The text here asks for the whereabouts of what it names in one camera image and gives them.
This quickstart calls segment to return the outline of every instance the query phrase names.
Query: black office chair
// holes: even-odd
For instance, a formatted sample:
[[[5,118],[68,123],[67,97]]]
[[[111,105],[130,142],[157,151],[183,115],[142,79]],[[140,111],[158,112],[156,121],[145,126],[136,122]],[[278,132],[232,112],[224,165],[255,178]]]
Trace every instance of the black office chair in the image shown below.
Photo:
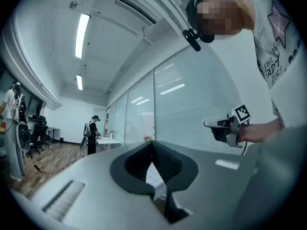
[[[45,144],[48,146],[48,148],[51,148],[49,143],[46,142],[51,139],[51,136],[49,135],[50,131],[48,131],[49,132],[48,135],[46,134],[46,131],[48,129],[46,118],[44,116],[39,116],[38,123],[41,124],[43,127],[46,127],[46,130],[40,136],[41,145]]]
[[[41,147],[42,143],[38,141],[38,137],[41,136],[41,134],[46,133],[48,127],[42,126],[41,124],[35,124],[33,132],[30,136],[30,143],[32,145],[30,146],[30,150],[28,151],[28,154],[33,158],[33,154],[31,152],[31,149],[35,149],[38,154],[40,154],[40,151],[38,150],[39,148],[43,151],[44,149]]]

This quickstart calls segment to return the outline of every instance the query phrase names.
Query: star print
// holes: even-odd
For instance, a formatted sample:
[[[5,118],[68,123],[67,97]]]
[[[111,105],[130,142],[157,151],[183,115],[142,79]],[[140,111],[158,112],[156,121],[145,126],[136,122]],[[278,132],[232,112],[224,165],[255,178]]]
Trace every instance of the star print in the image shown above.
[[[290,19],[279,12],[274,1],[272,1],[272,13],[268,15],[268,19],[273,27],[275,40],[279,39],[286,48],[286,29]]]

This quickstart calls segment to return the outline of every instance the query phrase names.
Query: black outfit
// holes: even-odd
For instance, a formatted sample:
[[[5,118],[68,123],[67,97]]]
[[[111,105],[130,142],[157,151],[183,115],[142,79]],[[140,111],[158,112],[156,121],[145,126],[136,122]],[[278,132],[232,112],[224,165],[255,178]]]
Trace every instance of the black outfit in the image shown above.
[[[89,126],[91,130],[91,136],[88,138],[87,155],[96,153],[96,124],[91,121]]]

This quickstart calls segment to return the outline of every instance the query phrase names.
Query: white pants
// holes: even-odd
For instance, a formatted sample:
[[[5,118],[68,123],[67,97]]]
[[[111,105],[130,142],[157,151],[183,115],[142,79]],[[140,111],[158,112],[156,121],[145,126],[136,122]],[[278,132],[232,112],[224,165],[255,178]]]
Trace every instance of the white pants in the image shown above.
[[[6,119],[5,149],[10,163],[11,175],[22,180],[24,161],[21,148],[17,143],[16,128],[18,123],[10,118]]]

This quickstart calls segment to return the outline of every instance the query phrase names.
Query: baseboard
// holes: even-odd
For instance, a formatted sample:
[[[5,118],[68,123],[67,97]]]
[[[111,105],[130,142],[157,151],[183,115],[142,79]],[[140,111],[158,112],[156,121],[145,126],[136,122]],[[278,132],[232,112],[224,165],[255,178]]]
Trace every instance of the baseboard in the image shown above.
[[[81,145],[81,143],[75,143],[75,142],[69,142],[69,141],[63,141],[63,143],[73,144],[73,145]]]

